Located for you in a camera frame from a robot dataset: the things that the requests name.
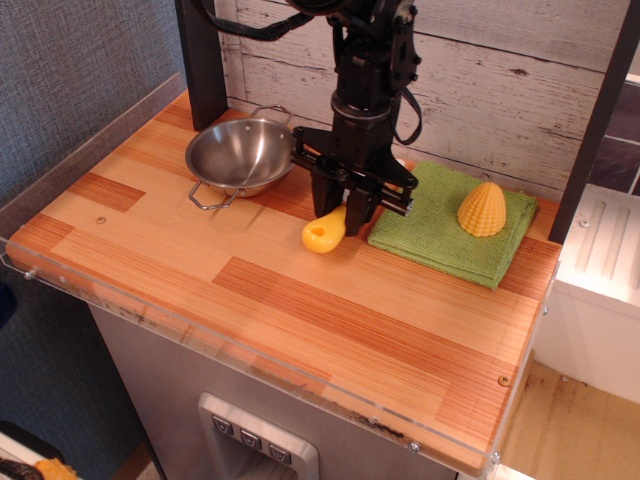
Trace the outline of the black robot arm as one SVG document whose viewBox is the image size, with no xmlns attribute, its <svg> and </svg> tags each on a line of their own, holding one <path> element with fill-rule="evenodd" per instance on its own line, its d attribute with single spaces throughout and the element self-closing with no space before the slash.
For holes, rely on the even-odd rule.
<svg viewBox="0 0 640 480">
<path fill-rule="evenodd" d="M 418 180 L 393 156 L 394 142 L 409 145 L 396 124 L 400 105 L 418 110 L 408 89 L 421 62 L 413 41 L 417 9 L 411 1 L 295 1 L 309 16 L 324 16 L 333 29 L 337 86 L 329 131 L 297 127 L 295 164 L 312 177 L 316 216 L 346 206 L 345 233 L 354 236 L 378 206 L 407 214 Z"/>
</svg>

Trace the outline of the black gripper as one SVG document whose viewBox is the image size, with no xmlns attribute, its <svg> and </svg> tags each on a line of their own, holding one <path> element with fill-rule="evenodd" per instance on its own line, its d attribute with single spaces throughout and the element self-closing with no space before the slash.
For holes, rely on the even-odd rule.
<svg viewBox="0 0 640 480">
<path fill-rule="evenodd" d="M 314 212 L 331 213 L 349 190 L 345 235 L 356 236 L 379 205 L 408 214 L 418 180 L 393 156 L 399 109 L 383 118 L 349 118 L 335 113 L 330 131 L 296 127 L 293 161 L 312 177 Z"/>
</svg>

